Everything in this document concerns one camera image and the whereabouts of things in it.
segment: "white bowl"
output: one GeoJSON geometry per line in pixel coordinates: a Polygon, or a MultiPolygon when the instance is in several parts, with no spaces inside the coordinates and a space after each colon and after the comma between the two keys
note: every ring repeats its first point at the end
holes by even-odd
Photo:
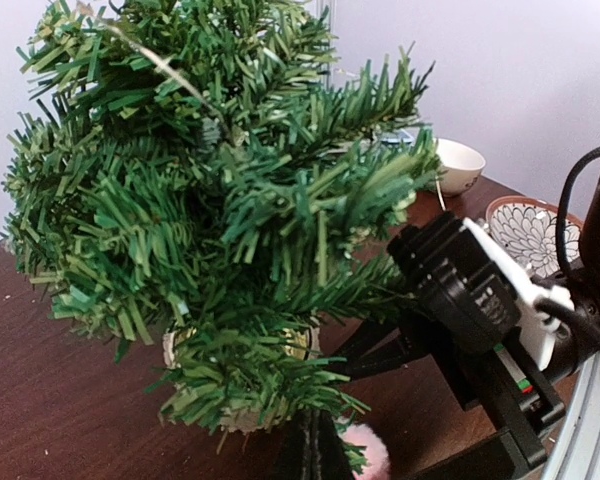
{"type": "Polygon", "coordinates": [[[477,150],[446,138],[438,139],[436,153],[442,164],[440,190],[445,197],[455,197],[473,187],[487,165],[477,150]]]}
{"type": "MultiPolygon", "coordinates": [[[[493,239],[531,273],[545,278],[557,272],[555,232],[558,208],[522,196],[508,196],[491,202],[487,223],[493,239]]],[[[582,222],[567,216],[567,258],[579,257],[578,239],[582,222]]]]}

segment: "artificial christmas tree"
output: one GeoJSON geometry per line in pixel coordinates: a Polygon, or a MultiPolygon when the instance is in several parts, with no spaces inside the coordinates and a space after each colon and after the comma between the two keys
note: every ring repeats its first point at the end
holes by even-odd
{"type": "Polygon", "coordinates": [[[387,256],[355,251],[436,173],[428,131],[379,141],[419,126],[426,75],[403,52],[393,81],[367,65],[325,88],[330,41],[294,0],[128,0],[111,16],[60,0],[20,51],[53,109],[39,101],[46,118],[12,138],[18,269],[54,318],[117,338],[117,361],[172,333],[172,421],[362,409],[307,332],[409,304],[387,256]]]}

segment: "patterned bowl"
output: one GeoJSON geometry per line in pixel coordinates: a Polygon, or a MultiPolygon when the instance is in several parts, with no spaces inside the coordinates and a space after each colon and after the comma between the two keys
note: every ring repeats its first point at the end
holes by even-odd
{"type": "MultiPolygon", "coordinates": [[[[558,271],[555,232],[558,208],[522,196],[508,196],[491,202],[486,219],[493,239],[530,274],[548,277],[558,271]]],[[[582,222],[567,216],[567,257],[579,256],[578,238],[582,222]]]]}

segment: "floral pattern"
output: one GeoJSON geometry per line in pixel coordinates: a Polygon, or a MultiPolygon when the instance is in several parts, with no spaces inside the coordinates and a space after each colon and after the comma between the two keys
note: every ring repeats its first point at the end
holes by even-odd
{"type": "MultiPolygon", "coordinates": [[[[498,207],[489,219],[491,236],[522,267],[540,277],[558,271],[555,232],[557,216],[554,212],[525,203],[506,203],[498,207]]],[[[567,220],[567,258],[579,256],[580,228],[567,220]]]]}

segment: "wooden table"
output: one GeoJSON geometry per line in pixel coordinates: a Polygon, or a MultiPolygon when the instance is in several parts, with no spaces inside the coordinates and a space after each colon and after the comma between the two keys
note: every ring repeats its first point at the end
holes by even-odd
{"type": "MultiPolygon", "coordinates": [[[[448,201],[458,215],[479,217],[493,199],[514,193],[487,179],[448,201]]],[[[422,225],[440,213],[423,194],[410,210],[422,225]]],[[[220,435],[197,427],[161,426],[157,412],[170,387],[147,395],[162,365],[159,347],[138,347],[120,365],[115,345],[74,336],[51,321],[14,259],[0,248],[0,480],[265,478],[280,432],[220,435]]],[[[321,344],[333,351],[351,334],[324,328],[321,344]]],[[[568,397],[573,379],[559,390],[568,397]]],[[[493,428],[477,408],[464,413],[428,357],[391,373],[356,382],[347,392],[369,404],[369,423],[388,445],[394,475],[414,472],[463,450],[493,428]]]]}

